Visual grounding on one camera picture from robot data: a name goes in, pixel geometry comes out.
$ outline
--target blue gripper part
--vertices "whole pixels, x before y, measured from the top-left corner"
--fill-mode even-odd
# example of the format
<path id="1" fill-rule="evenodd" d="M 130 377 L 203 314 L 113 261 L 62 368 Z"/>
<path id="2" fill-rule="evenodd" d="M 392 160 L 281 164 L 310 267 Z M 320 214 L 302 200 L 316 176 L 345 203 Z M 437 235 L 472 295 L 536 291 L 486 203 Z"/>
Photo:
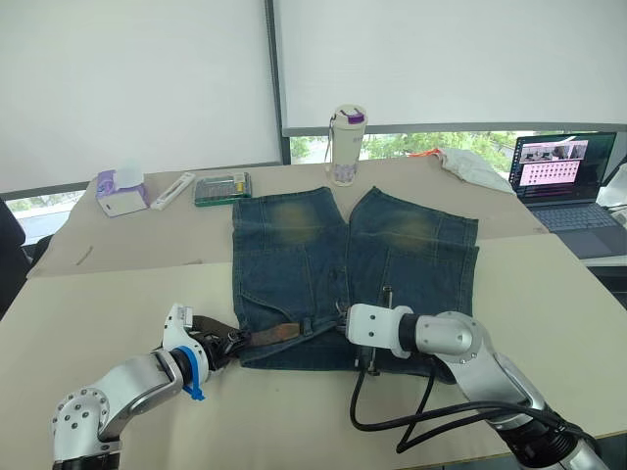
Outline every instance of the blue gripper part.
<path id="1" fill-rule="evenodd" d="M 196 360 L 196 356 L 192 350 L 186 346 L 179 346 L 177 349 L 185 353 L 192 366 L 192 386 L 184 385 L 183 390 L 187 392 L 193 400 L 204 400 L 205 396 L 200 388 L 200 373 L 198 371 L 198 360 Z"/>

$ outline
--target laptop screen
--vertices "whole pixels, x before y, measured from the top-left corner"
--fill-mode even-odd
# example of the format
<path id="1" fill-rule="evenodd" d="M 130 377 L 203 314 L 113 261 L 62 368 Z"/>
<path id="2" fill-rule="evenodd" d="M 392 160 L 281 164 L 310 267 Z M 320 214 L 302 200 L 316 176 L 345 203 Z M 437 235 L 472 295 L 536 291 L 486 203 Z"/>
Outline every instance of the laptop screen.
<path id="1" fill-rule="evenodd" d="M 509 183 L 523 204 L 593 202 L 615 132 L 519 137 Z"/>

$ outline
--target denim shorts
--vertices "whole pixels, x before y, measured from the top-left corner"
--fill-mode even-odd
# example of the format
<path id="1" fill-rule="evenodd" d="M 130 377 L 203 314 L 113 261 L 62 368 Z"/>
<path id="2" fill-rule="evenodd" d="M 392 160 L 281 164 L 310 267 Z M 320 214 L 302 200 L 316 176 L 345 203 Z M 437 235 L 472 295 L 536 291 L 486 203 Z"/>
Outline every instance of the denim shorts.
<path id="1" fill-rule="evenodd" d="M 357 348 L 337 326 L 353 304 L 418 314 L 472 314 L 477 220 L 424 208 L 372 188 L 347 224 L 329 188 L 240 200 L 233 206 L 233 303 L 240 328 L 299 323 L 289 341 L 248 348 L 243 366 L 355 370 Z M 428 375 L 421 354 L 377 351 L 380 370 Z M 438 367 L 438 378 L 454 382 Z"/>

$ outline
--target purple bottle cap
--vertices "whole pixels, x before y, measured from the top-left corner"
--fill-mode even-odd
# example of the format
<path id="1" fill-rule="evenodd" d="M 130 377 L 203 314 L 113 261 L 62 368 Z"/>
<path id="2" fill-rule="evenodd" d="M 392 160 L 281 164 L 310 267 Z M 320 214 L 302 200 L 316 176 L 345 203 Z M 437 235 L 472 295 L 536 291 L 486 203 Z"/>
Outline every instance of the purple bottle cap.
<path id="1" fill-rule="evenodd" d="M 349 111 L 349 113 L 347 114 L 344 110 L 340 111 L 340 113 L 342 113 L 344 116 L 346 116 L 349 119 L 349 124 L 362 123 L 365 120 L 365 116 L 357 108 L 353 108 L 353 109 L 355 110 L 354 113 Z"/>

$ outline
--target green pencil case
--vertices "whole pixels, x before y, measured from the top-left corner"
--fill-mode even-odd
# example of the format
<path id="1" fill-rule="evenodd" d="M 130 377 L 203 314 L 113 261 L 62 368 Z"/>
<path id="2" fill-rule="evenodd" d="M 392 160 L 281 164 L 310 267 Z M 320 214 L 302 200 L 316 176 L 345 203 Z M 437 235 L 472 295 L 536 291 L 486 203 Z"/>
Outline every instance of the green pencil case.
<path id="1" fill-rule="evenodd" d="M 196 182 L 192 193 L 194 205 L 198 208 L 233 204 L 238 199 L 252 197 L 251 175 L 245 171 L 201 178 Z"/>

